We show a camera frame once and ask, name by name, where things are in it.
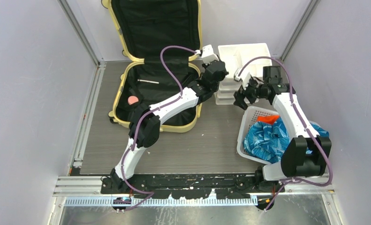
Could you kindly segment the white perforated plastic basket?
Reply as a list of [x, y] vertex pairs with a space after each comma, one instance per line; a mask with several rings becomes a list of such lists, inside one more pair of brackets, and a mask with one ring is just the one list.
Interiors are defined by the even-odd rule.
[[268, 111], [249, 106], [242, 119], [237, 150], [243, 148], [245, 158], [265, 165], [282, 168], [301, 168], [309, 161], [313, 168], [326, 165], [330, 154], [329, 133], [307, 120], [297, 102], [276, 104], [278, 111], [274, 123], [253, 121], [255, 113]]

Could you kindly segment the orange garment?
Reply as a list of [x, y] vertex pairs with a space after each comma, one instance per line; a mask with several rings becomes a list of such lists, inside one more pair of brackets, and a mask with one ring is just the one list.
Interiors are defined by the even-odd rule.
[[258, 116], [257, 122], [273, 125], [279, 118], [280, 118], [279, 115]]

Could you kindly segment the white divided organizer tray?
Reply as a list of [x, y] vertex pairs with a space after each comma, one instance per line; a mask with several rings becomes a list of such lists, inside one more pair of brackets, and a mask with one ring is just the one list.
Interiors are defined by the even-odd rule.
[[[238, 45], [220, 45], [218, 46], [219, 57], [226, 64], [226, 70], [229, 74], [219, 84], [219, 90], [215, 93], [215, 103], [217, 105], [232, 105], [234, 102], [234, 93], [241, 87], [240, 82], [233, 79], [234, 73], [251, 59], [268, 56], [271, 54], [266, 43], [238, 44]], [[263, 67], [271, 66], [270, 59], [255, 60], [250, 63], [246, 69], [250, 70], [252, 77], [263, 80]]]

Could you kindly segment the blue patterned garment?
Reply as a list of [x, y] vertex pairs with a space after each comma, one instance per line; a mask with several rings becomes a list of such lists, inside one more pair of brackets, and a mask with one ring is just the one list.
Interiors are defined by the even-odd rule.
[[290, 142], [291, 138], [280, 117], [273, 125], [254, 123], [242, 145], [250, 156], [273, 164], [279, 162]]

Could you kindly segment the yellow hard-shell suitcase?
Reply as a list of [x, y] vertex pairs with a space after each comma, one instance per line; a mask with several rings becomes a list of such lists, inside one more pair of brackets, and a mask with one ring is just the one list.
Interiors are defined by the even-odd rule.
[[[152, 105], [179, 93], [200, 76], [193, 53], [202, 47], [198, 0], [108, 0], [112, 17], [131, 63], [121, 75], [111, 123], [128, 127], [133, 108], [129, 96]], [[139, 82], [138, 79], [159, 82]]]

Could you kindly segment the clear bottle pink cap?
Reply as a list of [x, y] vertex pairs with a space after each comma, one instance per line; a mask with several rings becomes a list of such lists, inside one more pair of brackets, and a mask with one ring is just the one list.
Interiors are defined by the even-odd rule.
[[129, 105], [134, 105], [139, 102], [139, 98], [137, 96], [129, 96], [127, 99], [127, 103]]

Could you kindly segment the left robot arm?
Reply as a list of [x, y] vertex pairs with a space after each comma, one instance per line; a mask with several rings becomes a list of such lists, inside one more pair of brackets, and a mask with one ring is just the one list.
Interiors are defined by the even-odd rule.
[[118, 193], [129, 191], [129, 178], [134, 175], [135, 167], [146, 149], [159, 139], [160, 126], [180, 112], [211, 98], [218, 90], [219, 82], [228, 74], [225, 62], [220, 60], [203, 64], [203, 67], [201, 77], [190, 82], [179, 93], [156, 104], [136, 105], [130, 123], [128, 144], [119, 163], [110, 173], [112, 187]]

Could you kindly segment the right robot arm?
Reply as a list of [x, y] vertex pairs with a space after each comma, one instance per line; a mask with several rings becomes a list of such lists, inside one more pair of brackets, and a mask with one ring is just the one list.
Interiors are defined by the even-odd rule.
[[247, 109], [245, 99], [253, 103], [267, 99], [279, 114], [290, 138], [290, 143], [279, 162], [258, 169], [255, 188], [266, 192], [273, 181], [283, 183], [305, 182], [319, 187], [332, 183], [333, 170], [329, 162], [332, 142], [321, 136], [307, 120], [297, 100], [292, 82], [283, 82], [280, 66], [262, 68], [263, 78], [244, 73], [246, 67], [236, 70], [234, 80], [241, 83], [235, 92], [234, 105]]

